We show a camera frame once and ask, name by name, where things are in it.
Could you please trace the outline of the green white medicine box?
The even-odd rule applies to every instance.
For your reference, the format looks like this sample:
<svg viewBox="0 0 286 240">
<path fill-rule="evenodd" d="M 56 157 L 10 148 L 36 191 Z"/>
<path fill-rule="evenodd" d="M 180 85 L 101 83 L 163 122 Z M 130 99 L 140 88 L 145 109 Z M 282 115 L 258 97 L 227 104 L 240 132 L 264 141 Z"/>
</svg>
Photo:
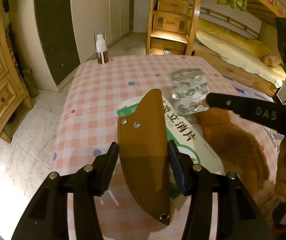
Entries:
<svg viewBox="0 0 286 240">
<path fill-rule="evenodd" d="M 118 117 L 132 114 L 143 97 L 138 96 L 120 103 L 117 111 Z M 195 164 L 206 167 L 214 174 L 223 175 L 225 171 L 221 159 L 187 119 L 177 115 L 166 99 L 163 99 L 163 111 L 167 140 L 174 140 L 178 150 L 189 155 Z M 170 197 L 177 198 L 182 193 L 175 183 L 172 172 L 169 172 L 169 181 Z"/>
</svg>

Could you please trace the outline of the silver pill blister pack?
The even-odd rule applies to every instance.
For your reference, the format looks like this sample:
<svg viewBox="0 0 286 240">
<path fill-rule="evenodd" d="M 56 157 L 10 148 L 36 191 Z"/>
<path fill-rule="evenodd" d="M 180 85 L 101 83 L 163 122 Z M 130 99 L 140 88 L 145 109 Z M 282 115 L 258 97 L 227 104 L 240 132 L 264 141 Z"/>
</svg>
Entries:
<svg viewBox="0 0 286 240">
<path fill-rule="evenodd" d="M 210 109 L 206 101 L 210 89 L 205 74 L 200 68 L 172 72 L 171 81 L 172 100 L 176 113 L 190 115 Z"/>
</svg>

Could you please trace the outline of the brown leather sheath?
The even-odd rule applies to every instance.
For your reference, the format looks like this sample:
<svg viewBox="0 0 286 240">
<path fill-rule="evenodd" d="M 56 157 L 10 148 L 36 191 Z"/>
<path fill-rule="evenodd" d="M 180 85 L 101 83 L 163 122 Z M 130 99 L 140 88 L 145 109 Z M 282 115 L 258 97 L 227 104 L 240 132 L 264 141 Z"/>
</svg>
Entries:
<svg viewBox="0 0 286 240">
<path fill-rule="evenodd" d="M 133 198 L 158 222 L 170 223 L 167 131 L 161 90 L 150 90 L 136 110 L 118 118 L 120 162 Z"/>
</svg>

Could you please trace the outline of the plush toy on bed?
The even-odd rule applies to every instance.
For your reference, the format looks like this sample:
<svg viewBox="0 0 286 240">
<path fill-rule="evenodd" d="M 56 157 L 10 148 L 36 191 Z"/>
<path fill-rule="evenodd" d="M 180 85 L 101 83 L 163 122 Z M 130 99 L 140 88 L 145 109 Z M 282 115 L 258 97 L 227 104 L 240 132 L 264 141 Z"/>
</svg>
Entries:
<svg viewBox="0 0 286 240">
<path fill-rule="evenodd" d="M 261 62 L 268 67 L 277 67 L 282 63 L 282 59 L 280 57 L 274 55 L 264 55 L 260 58 Z"/>
</svg>

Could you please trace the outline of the yellow blanket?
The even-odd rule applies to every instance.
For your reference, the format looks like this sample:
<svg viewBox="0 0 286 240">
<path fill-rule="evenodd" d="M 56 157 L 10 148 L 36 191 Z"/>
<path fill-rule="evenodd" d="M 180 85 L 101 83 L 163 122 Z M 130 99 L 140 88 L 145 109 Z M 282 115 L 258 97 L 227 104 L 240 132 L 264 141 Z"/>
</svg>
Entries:
<svg viewBox="0 0 286 240">
<path fill-rule="evenodd" d="M 262 41 L 247 39 L 238 33 L 233 33 L 229 29 L 207 20 L 200 19 L 198 21 L 198 29 L 196 34 L 201 34 L 201 32 L 216 38 L 220 38 L 221 40 L 231 42 L 249 53 L 256 55 L 257 57 L 271 54 L 270 48 Z"/>
</svg>

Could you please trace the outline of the wooden bunk bed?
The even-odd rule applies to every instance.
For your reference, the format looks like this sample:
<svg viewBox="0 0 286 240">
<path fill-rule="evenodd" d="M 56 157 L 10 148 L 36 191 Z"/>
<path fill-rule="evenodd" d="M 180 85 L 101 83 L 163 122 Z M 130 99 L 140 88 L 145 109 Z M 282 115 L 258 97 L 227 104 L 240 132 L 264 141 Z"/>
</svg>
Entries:
<svg viewBox="0 0 286 240">
<path fill-rule="evenodd" d="M 219 5 L 217 0 L 201 0 L 199 19 L 207 20 L 250 40 L 262 41 L 280 57 L 277 49 L 276 18 L 286 18 L 286 0 L 247 0 L 246 11 Z M 283 63 L 268 67 L 254 54 L 201 32 L 196 34 L 193 53 L 203 57 L 221 75 L 253 87 L 269 96 L 283 85 Z"/>
</svg>

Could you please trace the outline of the pink checkered tablecloth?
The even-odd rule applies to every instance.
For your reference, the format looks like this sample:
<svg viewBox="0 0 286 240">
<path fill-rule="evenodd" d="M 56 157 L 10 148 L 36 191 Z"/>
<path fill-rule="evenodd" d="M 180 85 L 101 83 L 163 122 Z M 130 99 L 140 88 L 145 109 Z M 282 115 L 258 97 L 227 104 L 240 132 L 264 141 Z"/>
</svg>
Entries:
<svg viewBox="0 0 286 240">
<path fill-rule="evenodd" d="M 52 169 L 61 175 L 75 173 L 106 153 L 117 139 L 119 104 L 154 88 L 170 98 L 172 72 L 189 68 L 202 69 L 212 92 L 236 94 L 230 81 L 196 56 L 134 55 L 113 57 L 106 64 L 81 64 L 59 119 Z M 181 207 L 172 205 L 170 225 L 159 223 L 136 203 L 120 165 L 108 191 L 95 198 L 105 239 L 181 239 L 189 202 L 186 197 L 176 199 Z"/>
</svg>

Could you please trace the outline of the wooden stair drawers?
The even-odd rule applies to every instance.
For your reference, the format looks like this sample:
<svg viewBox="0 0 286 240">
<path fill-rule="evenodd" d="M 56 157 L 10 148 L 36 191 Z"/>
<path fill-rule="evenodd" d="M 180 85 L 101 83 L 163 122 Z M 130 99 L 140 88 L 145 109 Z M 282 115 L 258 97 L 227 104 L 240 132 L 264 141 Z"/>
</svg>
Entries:
<svg viewBox="0 0 286 240">
<path fill-rule="evenodd" d="M 201 0 L 149 0 L 146 53 L 191 55 Z"/>
</svg>

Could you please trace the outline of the white brown spray bottle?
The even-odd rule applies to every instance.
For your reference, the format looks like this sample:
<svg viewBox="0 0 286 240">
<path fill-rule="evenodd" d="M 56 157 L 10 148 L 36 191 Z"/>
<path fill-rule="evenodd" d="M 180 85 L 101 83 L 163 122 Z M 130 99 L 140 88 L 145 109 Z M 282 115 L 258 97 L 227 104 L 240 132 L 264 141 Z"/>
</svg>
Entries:
<svg viewBox="0 0 286 240">
<path fill-rule="evenodd" d="M 106 36 L 104 33 L 100 33 L 100 34 L 95 34 L 94 38 L 95 38 L 97 62 L 99 64 L 105 64 L 109 61 Z"/>
</svg>

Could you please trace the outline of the white wardrobe with round holes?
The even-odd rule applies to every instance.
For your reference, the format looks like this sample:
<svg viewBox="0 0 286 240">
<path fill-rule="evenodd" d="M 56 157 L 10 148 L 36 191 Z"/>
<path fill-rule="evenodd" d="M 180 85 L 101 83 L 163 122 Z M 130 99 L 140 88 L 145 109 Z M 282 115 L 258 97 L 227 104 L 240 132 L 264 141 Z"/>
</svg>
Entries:
<svg viewBox="0 0 286 240">
<path fill-rule="evenodd" d="M 34 0 L 44 57 L 57 89 L 95 57 L 95 35 L 108 46 L 133 30 L 134 0 Z"/>
</svg>

